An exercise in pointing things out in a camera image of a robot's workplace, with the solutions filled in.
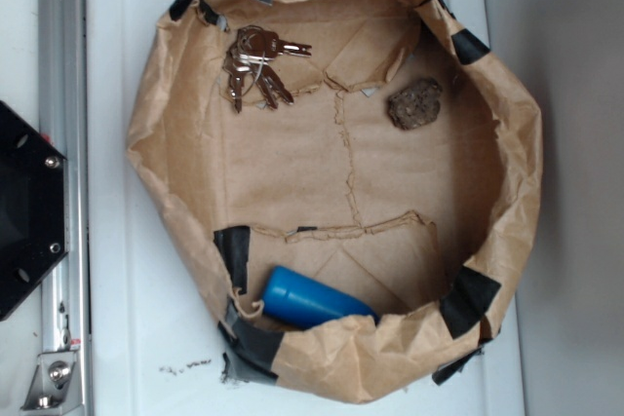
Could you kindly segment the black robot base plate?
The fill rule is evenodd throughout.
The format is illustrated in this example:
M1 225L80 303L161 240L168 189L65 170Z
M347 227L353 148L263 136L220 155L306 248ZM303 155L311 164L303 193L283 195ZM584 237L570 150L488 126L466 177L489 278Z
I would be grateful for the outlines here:
M6 320L67 253L66 159L1 104L1 319Z

